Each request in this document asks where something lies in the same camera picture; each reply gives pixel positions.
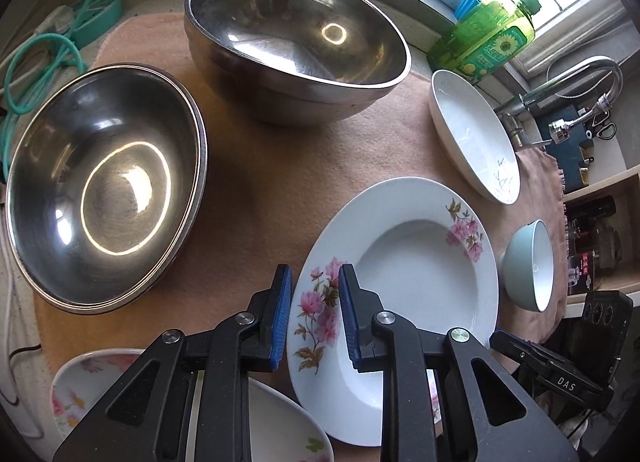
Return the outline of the white plate large pink roses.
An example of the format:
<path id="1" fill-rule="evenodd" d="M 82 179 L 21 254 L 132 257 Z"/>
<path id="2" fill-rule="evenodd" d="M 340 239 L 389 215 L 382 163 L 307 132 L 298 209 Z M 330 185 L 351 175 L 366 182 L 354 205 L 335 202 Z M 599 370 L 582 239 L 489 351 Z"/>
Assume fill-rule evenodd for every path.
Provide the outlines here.
<path id="1" fill-rule="evenodd" d="M 50 407 L 62 438 L 77 426 L 93 405 L 141 355 L 136 348 L 86 352 L 55 373 Z M 254 461 L 332 461 L 329 437 L 298 404 L 254 380 L 248 386 L 250 448 Z"/>

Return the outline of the light blue ceramic bowl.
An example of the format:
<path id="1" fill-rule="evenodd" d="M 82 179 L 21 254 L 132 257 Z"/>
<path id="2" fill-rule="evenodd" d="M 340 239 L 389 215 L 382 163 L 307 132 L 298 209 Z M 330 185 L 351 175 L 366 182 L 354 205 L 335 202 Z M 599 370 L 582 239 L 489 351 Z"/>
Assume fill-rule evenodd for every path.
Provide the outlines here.
<path id="1" fill-rule="evenodd" d="M 546 224 L 536 219 L 520 228 L 499 260 L 503 289 L 512 302 L 529 312 L 544 312 L 550 303 L 554 260 Z"/>

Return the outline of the white plate small pink flowers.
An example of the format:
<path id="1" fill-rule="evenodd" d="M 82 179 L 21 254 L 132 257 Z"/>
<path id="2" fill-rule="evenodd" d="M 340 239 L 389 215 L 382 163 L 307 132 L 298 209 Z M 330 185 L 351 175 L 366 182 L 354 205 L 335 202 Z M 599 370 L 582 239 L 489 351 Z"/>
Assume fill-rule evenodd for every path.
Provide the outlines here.
<path id="1" fill-rule="evenodd" d="M 354 266 L 360 286 L 422 330 L 470 331 L 487 344 L 499 283 L 480 218 L 460 194 L 421 177 L 373 185 L 326 225 L 296 283 L 286 354 L 295 395 L 329 436 L 377 447 L 382 375 L 349 359 L 338 301 L 338 271 Z"/>

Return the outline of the red steel bowl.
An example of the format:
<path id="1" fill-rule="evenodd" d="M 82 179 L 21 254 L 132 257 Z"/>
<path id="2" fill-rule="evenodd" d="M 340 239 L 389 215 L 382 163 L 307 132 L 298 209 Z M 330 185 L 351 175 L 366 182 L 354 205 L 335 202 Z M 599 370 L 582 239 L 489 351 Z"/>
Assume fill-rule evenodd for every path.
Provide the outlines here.
<path id="1" fill-rule="evenodd" d="M 200 109 L 155 66 L 116 63 L 60 88 L 28 124 L 6 185 L 6 228 L 24 279 L 76 315 L 111 312 L 163 275 L 200 208 Z"/>

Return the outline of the plain white oval dish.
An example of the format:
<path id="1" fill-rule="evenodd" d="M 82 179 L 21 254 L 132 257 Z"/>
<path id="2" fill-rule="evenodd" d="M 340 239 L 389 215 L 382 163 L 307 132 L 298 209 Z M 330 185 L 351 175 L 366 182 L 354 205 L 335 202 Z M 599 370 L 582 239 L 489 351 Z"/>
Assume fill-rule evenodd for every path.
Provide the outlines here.
<path id="1" fill-rule="evenodd" d="M 427 102 L 439 139 L 465 180 L 488 200 L 514 204 L 521 190 L 518 159 L 486 99 L 458 74 L 438 70 Z"/>

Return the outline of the large steel mixing bowl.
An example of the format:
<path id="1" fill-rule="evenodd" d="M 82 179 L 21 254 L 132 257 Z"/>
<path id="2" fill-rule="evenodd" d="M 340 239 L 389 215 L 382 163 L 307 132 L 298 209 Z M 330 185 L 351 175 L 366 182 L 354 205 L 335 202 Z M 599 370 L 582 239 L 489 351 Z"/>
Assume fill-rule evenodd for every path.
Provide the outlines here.
<path id="1" fill-rule="evenodd" d="M 281 126 L 350 118 L 411 70 L 405 37 L 370 0 L 184 0 L 184 30 L 214 92 Z"/>

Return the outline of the chrome kitchen faucet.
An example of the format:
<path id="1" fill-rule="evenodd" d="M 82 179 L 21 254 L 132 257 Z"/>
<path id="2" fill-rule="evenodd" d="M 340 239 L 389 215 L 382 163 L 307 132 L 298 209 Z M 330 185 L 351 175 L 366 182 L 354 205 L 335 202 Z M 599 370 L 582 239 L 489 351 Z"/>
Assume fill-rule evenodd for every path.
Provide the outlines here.
<path id="1" fill-rule="evenodd" d="M 531 108 L 552 97 L 578 100 L 590 96 L 601 80 L 610 82 L 608 90 L 597 96 L 590 108 L 582 110 L 580 115 L 570 121 L 558 118 L 549 123 L 547 139 L 533 141 L 527 135 L 521 118 Z M 589 122 L 595 116 L 609 114 L 614 102 L 622 93 L 623 86 L 623 71 L 618 63 L 605 56 L 594 56 L 571 66 L 554 78 L 549 78 L 530 92 L 514 96 L 495 112 L 515 150 L 544 148 L 549 144 L 562 144 L 570 138 L 570 132 L 576 126 Z"/>

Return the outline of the pink towel mat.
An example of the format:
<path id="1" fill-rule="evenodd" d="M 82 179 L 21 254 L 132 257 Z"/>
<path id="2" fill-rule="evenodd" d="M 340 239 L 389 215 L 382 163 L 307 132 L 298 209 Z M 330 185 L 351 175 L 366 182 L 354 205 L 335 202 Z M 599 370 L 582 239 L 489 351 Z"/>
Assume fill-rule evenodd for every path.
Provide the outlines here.
<path id="1" fill-rule="evenodd" d="M 279 264 L 302 268 L 318 235 L 358 192 L 397 176 L 437 180 L 472 205 L 496 252 L 521 226 L 541 218 L 565 253 L 560 173 L 537 149 L 518 156 L 518 202 L 492 203 L 442 150 L 427 105 L 427 80 L 411 74 L 388 96 L 347 120 L 279 127 L 253 120 L 213 92 L 196 68 L 181 14 L 144 14 L 107 34 L 96 64 L 157 66 L 189 89 L 208 136 L 206 193 L 186 244 L 160 282 L 135 302 L 97 316 L 36 300 L 40 342 L 51 370 L 84 352 L 148 346 L 160 332 L 207 330 L 247 306 Z"/>

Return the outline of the green dish soap bottle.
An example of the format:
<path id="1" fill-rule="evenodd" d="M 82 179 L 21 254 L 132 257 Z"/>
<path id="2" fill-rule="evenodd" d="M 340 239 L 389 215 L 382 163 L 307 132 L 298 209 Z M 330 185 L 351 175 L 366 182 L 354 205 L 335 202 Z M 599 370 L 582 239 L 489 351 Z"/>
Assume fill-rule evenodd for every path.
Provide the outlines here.
<path id="1" fill-rule="evenodd" d="M 539 11 L 539 0 L 480 2 L 431 47 L 427 62 L 476 84 L 533 43 Z"/>

